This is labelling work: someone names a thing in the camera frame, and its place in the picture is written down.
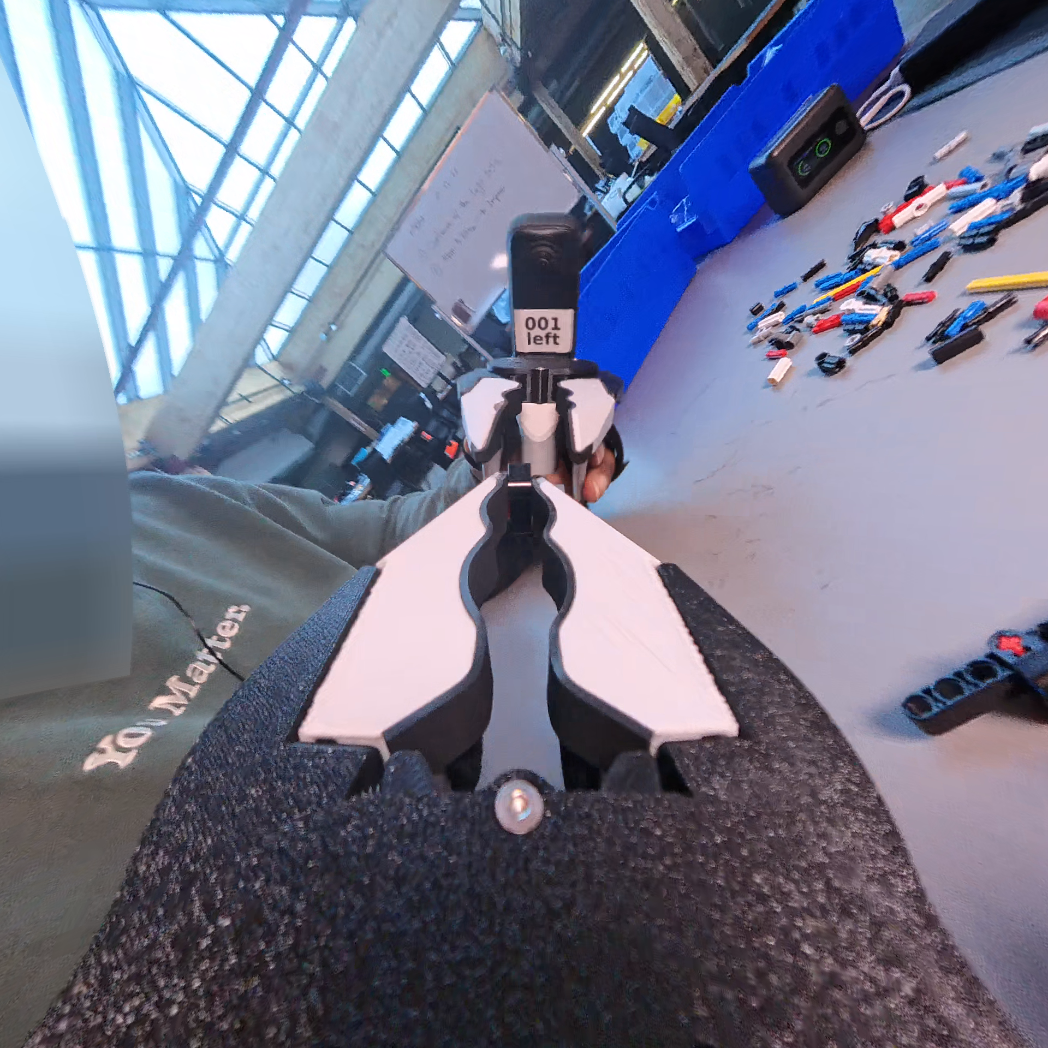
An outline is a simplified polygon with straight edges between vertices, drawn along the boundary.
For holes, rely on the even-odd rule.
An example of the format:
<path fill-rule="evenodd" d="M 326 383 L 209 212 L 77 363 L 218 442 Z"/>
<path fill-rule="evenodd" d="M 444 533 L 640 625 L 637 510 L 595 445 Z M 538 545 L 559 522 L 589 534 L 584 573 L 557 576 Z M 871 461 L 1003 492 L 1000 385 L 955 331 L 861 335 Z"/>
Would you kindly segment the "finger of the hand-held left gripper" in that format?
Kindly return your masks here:
<path fill-rule="evenodd" d="M 585 495 L 586 477 L 594 454 L 606 451 L 614 479 L 623 472 L 623 440 L 614 425 L 616 396 L 597 377 L 569 377 L 556 383 L 556 467 L 569 480 L 569 492 L 581 504 L 590 502 Z"/>
<path fill-rule="evenodd" d="M 465 375 L 458 383 L 463 453 L 476 479 L 521 462 L 519 413 L 523 386 L 501 375 Z"/>

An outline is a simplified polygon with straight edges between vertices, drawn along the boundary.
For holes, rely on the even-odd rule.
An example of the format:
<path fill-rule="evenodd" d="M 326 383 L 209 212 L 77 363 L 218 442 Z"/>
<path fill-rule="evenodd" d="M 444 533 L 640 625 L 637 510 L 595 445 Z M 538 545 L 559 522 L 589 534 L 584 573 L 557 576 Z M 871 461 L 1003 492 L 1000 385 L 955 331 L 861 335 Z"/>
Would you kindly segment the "brick vehicle model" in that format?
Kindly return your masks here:
<path fill-rule="evenodd" d="M 924 734 L 941 736 L 1026 704 L 1047 708 L 1047 623 L 994 633 L 983 654 L 911 693 L 900 708 Z"/>

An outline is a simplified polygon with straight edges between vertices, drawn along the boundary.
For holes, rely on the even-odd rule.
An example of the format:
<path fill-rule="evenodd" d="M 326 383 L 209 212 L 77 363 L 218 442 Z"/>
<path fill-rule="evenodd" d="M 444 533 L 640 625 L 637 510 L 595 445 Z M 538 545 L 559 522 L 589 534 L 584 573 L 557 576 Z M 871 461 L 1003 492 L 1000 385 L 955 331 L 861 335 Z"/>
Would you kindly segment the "small whiteboard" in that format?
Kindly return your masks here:
<path fill-rule="evenodd" d="M 441 374 L 446 359 L 446 354 L 403 316 L 397 320 L 384 342 L 383 353 L 422 388 L 431 386 Z"/>

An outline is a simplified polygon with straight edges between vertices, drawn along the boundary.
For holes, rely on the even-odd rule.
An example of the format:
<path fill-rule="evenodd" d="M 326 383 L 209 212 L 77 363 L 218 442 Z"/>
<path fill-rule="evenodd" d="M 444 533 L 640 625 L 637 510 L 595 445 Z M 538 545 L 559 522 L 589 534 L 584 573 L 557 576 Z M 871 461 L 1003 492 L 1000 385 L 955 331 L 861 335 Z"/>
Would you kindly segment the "large whiteboard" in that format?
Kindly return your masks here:
<path fill-rule="evenodd" d="M 570 212 L 577 181 L 499 91 L 478 105 L 393 230 L 386 257 L 464 330 L 508 285 L 517 217 Z"/>

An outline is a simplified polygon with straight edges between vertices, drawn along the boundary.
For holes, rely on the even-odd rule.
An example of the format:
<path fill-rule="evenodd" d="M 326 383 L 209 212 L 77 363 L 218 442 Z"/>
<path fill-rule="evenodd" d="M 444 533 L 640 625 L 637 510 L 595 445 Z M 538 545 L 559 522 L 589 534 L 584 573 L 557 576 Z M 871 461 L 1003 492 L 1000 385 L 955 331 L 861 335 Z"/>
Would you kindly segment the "pile of small brick pieces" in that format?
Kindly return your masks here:
<path fill-rule="evenodd" d="M 818 260 L 776 288 L 768 305 L 755 302 L 748 344 L 772 369 L 783 355 L 793 361 L 805 339 L 838 332 L 839 351 L 823 352 L 846 358 L 847 368 L 903 312 L 936 300 L 935 283 L 951 261 L 989 252 L 1046 208 L 1046 154 L 1041 123 L 1016 146 L 994 151 L 987 170 L 967 163 L 949 179 L 915 177 L 901 203 L 885 205 L 856 231 L 842 269 Z"/>

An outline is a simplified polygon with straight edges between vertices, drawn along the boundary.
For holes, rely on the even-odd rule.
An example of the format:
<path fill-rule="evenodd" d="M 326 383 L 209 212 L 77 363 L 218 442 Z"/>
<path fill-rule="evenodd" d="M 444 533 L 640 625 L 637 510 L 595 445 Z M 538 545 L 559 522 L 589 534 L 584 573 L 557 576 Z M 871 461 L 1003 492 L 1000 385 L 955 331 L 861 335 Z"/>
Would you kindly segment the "black power adapter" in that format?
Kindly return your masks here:
<path fill-rule="evenodd" d="M 897 71 L 910 89 L 924 90 L 1046 6 L 1046 1 L 949 1 L 907 45 Z"/>

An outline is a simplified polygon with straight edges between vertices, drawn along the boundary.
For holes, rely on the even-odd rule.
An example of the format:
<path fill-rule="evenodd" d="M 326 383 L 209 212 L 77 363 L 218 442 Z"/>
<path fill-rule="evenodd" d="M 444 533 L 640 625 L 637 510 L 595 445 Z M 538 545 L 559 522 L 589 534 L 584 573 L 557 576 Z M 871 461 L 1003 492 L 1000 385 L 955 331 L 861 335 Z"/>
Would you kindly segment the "black and blue pins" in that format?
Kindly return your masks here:
<path fill-rule="evenodd" d="M 1018 300 L 1016 293 L 1001 294 L 989 303 L 976 300 L 971 305 L 956 310 L 940 321 L 926 335 L 925 342 L 934 347 L 943 345 L 989 323 L 996 316 L 1013 308 Z"/>

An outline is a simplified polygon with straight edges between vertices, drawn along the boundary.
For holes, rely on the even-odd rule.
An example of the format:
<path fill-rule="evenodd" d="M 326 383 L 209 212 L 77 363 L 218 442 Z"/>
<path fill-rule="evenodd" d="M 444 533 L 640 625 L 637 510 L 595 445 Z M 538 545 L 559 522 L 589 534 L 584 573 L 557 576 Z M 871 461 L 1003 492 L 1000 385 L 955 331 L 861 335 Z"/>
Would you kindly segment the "person's left forearm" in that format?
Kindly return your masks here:
<path fill-rule="evenodd" d="M 329 514 L 332 529 L 325 547 L 356 568 L 376 566 L 384 556 L 472 492 L 479 477 L 462 459 L 447 470 L 437 489 L 337 506 Z"/>

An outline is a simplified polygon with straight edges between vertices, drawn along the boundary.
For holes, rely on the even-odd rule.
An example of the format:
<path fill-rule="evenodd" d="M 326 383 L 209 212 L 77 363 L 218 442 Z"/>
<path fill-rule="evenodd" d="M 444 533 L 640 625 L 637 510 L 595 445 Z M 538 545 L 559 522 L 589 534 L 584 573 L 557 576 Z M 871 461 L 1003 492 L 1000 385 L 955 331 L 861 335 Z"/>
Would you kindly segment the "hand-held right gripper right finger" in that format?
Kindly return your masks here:
<path fill-rule="evenodd" d="M 563 785 L 685 790 L 663 754 L 738 740 L 739 719 L 673 595 L 668 569 L 547 480 L 532 482 L 534 556 L 556 612 L 546 707 Z"/>

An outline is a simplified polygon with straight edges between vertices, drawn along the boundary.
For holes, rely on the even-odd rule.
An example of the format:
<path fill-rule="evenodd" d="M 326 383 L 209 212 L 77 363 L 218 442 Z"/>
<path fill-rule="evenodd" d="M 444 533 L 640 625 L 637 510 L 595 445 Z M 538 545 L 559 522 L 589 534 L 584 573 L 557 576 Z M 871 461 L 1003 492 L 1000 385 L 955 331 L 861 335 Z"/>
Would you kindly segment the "person's left hand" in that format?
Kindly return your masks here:
<path fill-rule="evenodd" d="M 562 460 L 552 474 L 545 479 L 559 489 L 569 493 L 582 504 L 590 505 L 608 492 L 610 485 L 620 476 L 628 463 L 624 459 L 623 441 L 617 430 L 612 428 L 602 444 L 589 457 L 583 478 L 575 477 L 581 465 Z"/>

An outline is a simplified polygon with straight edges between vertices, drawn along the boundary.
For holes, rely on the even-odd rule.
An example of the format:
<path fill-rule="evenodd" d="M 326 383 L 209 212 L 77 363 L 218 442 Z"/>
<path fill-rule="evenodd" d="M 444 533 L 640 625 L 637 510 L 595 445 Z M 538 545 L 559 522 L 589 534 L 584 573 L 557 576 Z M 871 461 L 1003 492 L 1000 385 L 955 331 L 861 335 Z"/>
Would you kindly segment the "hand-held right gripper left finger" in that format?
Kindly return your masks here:
<path fill-rule="evenodd" d="M 480 613 L 500 580 L 504 477 L 483 481 L 378 563 L 296 732 L 302 743 L 420 754 L 452 781 L 492 720 Z"/>

